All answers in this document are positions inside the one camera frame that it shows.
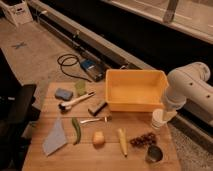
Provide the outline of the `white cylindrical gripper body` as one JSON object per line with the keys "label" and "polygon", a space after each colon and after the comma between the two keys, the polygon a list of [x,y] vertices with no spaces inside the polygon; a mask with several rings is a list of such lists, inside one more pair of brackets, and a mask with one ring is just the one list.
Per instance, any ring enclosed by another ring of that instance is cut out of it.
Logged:
{"label": "white cylindrical gripper body", "polygon": [[154,129],[160,129],[177,115],[177,111],[165,111],[163,109],[155,109],[152,113],[151,126]]}

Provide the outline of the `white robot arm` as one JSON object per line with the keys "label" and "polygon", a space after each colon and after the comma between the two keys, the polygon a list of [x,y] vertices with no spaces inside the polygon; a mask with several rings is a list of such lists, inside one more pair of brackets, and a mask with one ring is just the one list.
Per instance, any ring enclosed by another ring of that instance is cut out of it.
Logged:
{"label": "white robot arm", "polygon": [[213,127],[213,87],[207,83],[210,76],[210,68],[203,62],[193,62],[171,70],[167,75],[169,86],[161,96],[164,108],[153,111],[151,126],[161,128],[190,100],[197,104],[198,112],[204,110],[210,115],[208,124]]}

